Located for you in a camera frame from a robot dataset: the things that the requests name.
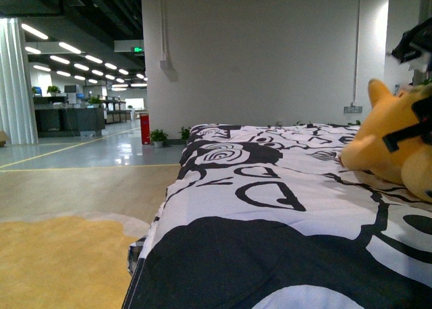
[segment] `black and white bedsheet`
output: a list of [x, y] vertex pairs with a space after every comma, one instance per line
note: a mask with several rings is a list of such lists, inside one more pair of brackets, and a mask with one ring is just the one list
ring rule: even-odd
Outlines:
[[357, 130], [192, 128], [124, 308], [432, 308], [432, 204], [344, 169]]

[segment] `yellow plush toy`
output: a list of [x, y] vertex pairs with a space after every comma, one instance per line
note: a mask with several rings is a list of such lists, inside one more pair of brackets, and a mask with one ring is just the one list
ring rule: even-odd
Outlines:
[[342, 150], [342, 165], [368, 169], [432, 202], [432, 84], [393, 96], [383, 82], [371, 80], [368, 90], [372, 111]]

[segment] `cabinet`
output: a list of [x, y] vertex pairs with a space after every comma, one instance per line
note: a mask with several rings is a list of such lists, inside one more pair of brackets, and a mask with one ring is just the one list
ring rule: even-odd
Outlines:
[[117, 123], [130, 121], [130, 110], [126, 110], [126, 102], [119, 98], [107, 96], [103, 100], [104, 108], [107, 110], [106, 123]]
[[80, 136], [105, 129], [103, 109], [42, 109], [35, 110], [38, 137]]

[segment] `reflective floor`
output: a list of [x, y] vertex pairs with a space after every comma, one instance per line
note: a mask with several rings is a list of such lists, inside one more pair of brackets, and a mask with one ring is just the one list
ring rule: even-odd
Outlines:
[[97, 211], [151, 223], [176, 180], [183, 149], [142, 145], [139, 120], [109, 124], [101, 137], [6, 145], [0, 148], [0, 218]]
[[99, 137], [39, 138], [39, 144], [0, 148], [0, 171], [178, 164], [182, 145], [142, 145], [140, 122], [113, 123]]

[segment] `electrical socket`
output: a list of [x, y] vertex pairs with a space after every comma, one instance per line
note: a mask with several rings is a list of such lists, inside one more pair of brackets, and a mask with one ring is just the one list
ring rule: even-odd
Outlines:
[[344, 107], [344, 113], [362, 113], [362, 112], [363, 112], [363, 107], [360, 106]]

